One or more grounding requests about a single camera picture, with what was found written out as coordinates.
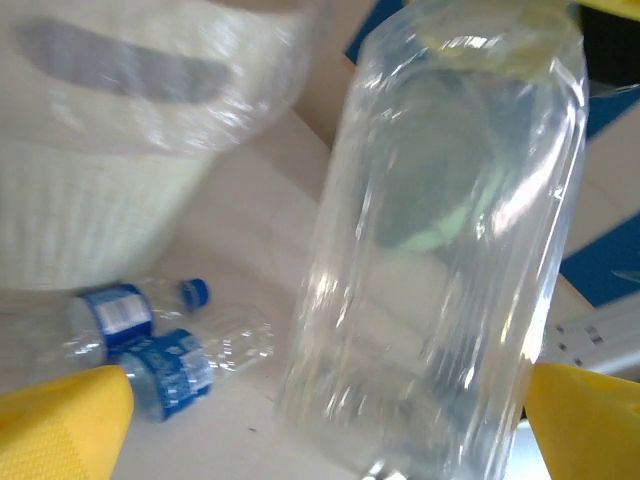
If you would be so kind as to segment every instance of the water bottle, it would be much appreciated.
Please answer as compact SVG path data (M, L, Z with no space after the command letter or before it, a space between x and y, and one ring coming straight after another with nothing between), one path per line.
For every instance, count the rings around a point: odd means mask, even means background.
M24 296L11 318L18 367L3 390L113 361L141 336L184 326L208 302L201 279L141 278L74 297Z
M273 354L271 326L252 306L233 306L129 346L119 364L133 388L136 416L163 422L218 382Z
M500 478L580 172L559 2L415 0L358 68L277 405L359 478Z

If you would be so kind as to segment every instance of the blue surface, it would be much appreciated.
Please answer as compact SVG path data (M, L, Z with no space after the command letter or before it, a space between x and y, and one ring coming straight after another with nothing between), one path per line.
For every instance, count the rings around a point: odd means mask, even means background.
M600 133L607 125L640 100L640 88L607 97L589 99L589 121L587 139Z
M360 30L347 47L344 54L353 63L358 63L358 54L362 42L378 25L404 7L403 0L378 0Z
M640 214L565 259L560 272L594 307L640 290Z

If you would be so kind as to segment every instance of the crushed plastic bottle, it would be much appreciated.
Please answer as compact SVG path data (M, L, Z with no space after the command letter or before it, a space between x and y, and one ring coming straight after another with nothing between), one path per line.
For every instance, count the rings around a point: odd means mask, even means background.
M8 391L97 367L139 337L184 326L209 302L200 279L141 278L77 296L23 296L11 318Z
M253 306L227 307L188 328L141 340L120 357L136 416L163 422L221 379L273 354L271 325Z

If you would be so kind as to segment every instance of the power strip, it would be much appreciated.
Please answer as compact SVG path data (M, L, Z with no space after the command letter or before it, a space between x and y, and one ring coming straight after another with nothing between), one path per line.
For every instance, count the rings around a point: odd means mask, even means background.
M539 362L575 365L640 379L640 294L563 324L546 327Z

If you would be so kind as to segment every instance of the white table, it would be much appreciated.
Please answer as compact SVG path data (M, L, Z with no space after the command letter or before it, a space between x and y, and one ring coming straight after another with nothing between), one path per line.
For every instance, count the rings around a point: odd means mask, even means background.
M273 322L276 354L164 424L134 422L114 479L357 479L284 435L273 412L328 157L326 146L288 114L214 169L156 271L207 280L211 308L258 306ZM534 473L541 462L535 442L523 440L508 478L544 478Z

